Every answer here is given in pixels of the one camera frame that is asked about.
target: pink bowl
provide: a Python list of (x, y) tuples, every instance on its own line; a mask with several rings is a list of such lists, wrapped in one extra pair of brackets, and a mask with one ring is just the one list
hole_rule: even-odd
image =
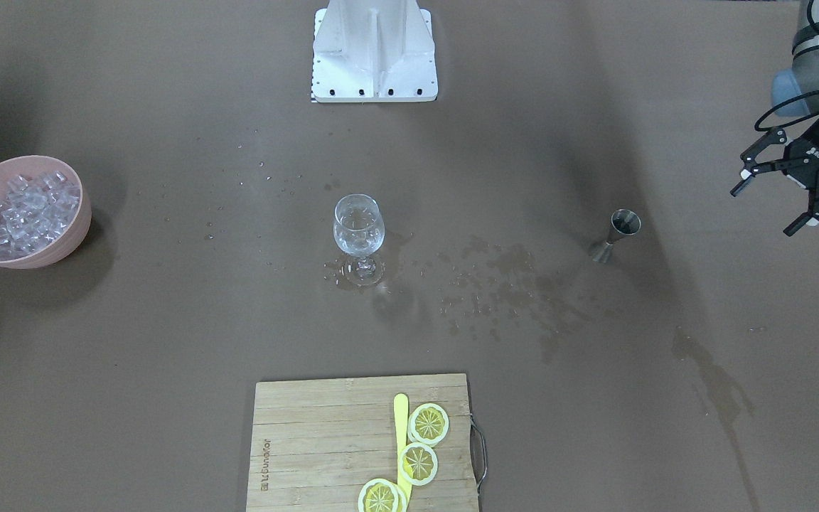
[(6, 192), (9, 190), (7, 181), (10, 178), (20, 174), (27, 179), (33, 179), (43, 173), (52, 171), (62, 171), (69, 181), (81, 187), (81, 204), (78, 206), (77, 215), (68, 225), (68, 229), (65, 229), (65, 233), (55, 239), (55, 242), (23, 258), (4, 260), (4, 262), (0, 262), (0, 267), (37, 269), (52, 265), (71, 254), (87, 236), (87, 230), (90, 229), (90, 198), (84, 189), (84, 185), (81, 184), (81, 178), (78, 178), (75, 170), (62, 160), (53, 159), (51, 156), (19, 156), (16, 159), (1, 162), (0, 200), (6, 197)]

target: bamboo board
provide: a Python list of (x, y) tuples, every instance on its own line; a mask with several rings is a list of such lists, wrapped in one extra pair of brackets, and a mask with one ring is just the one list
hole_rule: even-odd
[(451, 419), (438, 474), (413, 487), (407, 512), (478, 512), (463, 373), (258, 383), (247, 512), (355, 512), (368, 480), (396, 482), (397, 393), (410, 412), (435, 402)]

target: glass base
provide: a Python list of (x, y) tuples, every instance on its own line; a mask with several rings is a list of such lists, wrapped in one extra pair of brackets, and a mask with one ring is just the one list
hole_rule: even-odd
[(370, 286), (384, 276), (384, 262), (378, 262), (371, 256), (350, 257), (343, 265), (343, 275), (355, 286)]

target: blue joint cap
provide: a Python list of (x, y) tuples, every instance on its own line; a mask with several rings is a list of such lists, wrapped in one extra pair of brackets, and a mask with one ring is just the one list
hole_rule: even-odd
[[(776, 77), (773, 77), (773, 90), (771, 94), (773, 94), (774, 107), (783, 101), (792, 100), (793, 97), (802, 94), (802, 88), (799, 87), (796, 74), (794, 74), (792, 69), (783, 69), (779, 73), (776, 73)], [(805, 100), (793, 101), (785, 107), (780, 108), (780, 110), (776, 110), (776, 114), (780, 117), (807, 116), (807, 114), (810, 114), (810, 108), (808, 108), (807, 101)]]

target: bowl of ice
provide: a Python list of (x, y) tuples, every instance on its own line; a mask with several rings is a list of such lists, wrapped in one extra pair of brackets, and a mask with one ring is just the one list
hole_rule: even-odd
[(58, 262), (90, 229), (90, 198), (75, 170), (51, 156), (0, 163), (0, 267)]

